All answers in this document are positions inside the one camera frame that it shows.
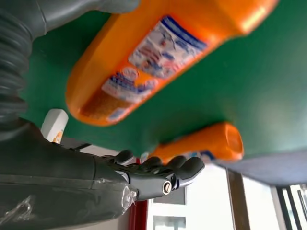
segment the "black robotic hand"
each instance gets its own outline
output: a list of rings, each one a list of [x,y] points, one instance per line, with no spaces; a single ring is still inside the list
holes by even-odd
[[[129,184],[138,190],[138,200],[166,196],[172,191],[192,183],[205,165],[199,158],[187,160],[184,156],[173,158],[163,165],[157,157],[152,157],[142,164],[123,166],[133,158],[129,150],[116,156],[103,156],[109,167],[122,175]]]

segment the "red object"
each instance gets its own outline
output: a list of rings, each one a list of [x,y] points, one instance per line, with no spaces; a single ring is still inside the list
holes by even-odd
[[[148,201],[137,201],[130,207],[129,230],[146,230]]]

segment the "robotic hand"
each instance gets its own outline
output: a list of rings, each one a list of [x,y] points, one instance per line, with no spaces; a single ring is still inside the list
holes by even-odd
[[[149,158],[140,165],[121,165],[132,157],[132,153],[125,150],[115,157],[102,158],[108,166],[136,188],[138,200],[165,196],[172,191],[185,187],[192,183],[205,166],[199,158],[191,158],[187,161],[184,156],[175,157],[167,165],[163,165],[157,157]]]

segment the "bottle label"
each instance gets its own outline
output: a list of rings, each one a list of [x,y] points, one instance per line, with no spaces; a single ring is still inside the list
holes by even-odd
[[[82,113],[98,119],[104,116],[109,121],[119,120],[199,57],[206,47],[206,43],[171,16],[165,16],[85,104]]]
[[[166,16],[131,54],[129,61],[143,72],[165,79],[194,60],[206,47],[206,43]]]

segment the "white container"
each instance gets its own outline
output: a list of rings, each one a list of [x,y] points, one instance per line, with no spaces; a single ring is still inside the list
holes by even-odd
[[[45,118],[41,132],[50,142],[60,144],[67,121],[68,115],[63,109],[51,109]]]

